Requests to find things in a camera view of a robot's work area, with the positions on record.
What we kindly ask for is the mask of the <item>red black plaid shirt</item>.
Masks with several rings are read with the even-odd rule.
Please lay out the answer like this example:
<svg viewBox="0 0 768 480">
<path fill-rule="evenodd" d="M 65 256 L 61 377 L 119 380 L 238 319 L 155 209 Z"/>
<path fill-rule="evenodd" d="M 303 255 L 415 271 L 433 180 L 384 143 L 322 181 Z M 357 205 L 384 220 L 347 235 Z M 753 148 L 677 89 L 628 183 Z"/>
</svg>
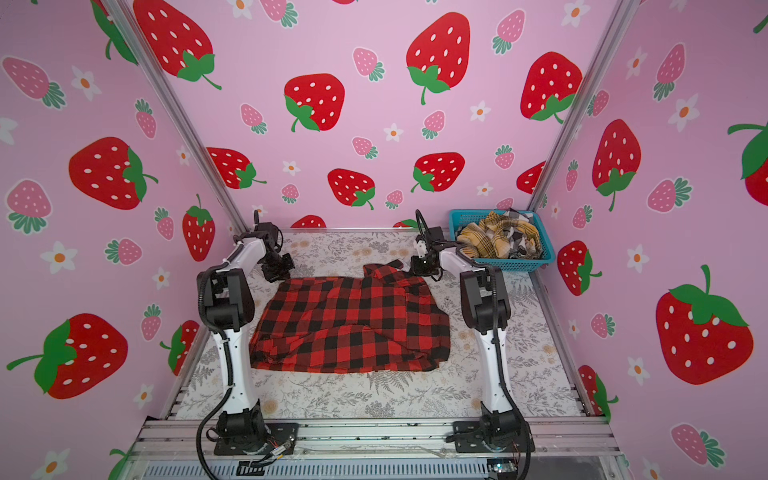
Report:
<svg viewBox="0 0 768 480">
<path fill-rule="evenodd" d="M 450 317 L 400 261 L 360 277 L 282 282 L 249 342 L 253 368 L 323 374 L 432 371 L 451 350 Z"/>
</svg>

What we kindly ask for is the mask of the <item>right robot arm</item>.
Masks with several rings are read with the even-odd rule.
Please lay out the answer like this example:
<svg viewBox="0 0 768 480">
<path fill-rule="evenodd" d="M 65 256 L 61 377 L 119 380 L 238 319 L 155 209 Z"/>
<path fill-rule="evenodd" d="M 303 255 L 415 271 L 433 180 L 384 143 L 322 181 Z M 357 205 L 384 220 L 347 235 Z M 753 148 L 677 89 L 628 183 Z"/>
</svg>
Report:
<svg viewBox="0 0 768 480">
<path fill-rule="evenodd" d="M 444 273 L 459 282 L 461 312 L 481 354 L 483 388 L 480 418 L 455 422 L 446 437 L 458 451 L 487 450 L 530 455 L 535 444 L 528 421 L 511 394 L 506 356 L 506 330 L 511 307 L 500 268 L 479 264 L 445 239 L 438 227 L 417 222 L 416 255 L 410 270 L 438 281 Z"/>
</svg>

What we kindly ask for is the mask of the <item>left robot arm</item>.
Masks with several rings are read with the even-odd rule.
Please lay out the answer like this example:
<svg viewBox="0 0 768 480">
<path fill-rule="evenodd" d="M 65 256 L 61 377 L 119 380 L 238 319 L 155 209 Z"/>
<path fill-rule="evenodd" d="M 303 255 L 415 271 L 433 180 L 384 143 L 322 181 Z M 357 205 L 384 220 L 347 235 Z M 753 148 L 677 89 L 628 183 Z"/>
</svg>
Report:
<svg viewBox="0 0 768 480">
<path fill-rule="evenodd" d="M 234 244 L 220 264 L 197 276 L 198 313 L 216 344 L 224 395 L 199 426 L 196 442 L 207 437 L 218 456 L 257 454 L 274 445 L 251 381 L 246 330 L 256 306 L 247 275 L 259 266 L 265 279 L 275 282 L 287 279 L 293 268 L 290 255 L 281 252 L 282 231 L 270 222 L 255 220 Z"/>
</svg>

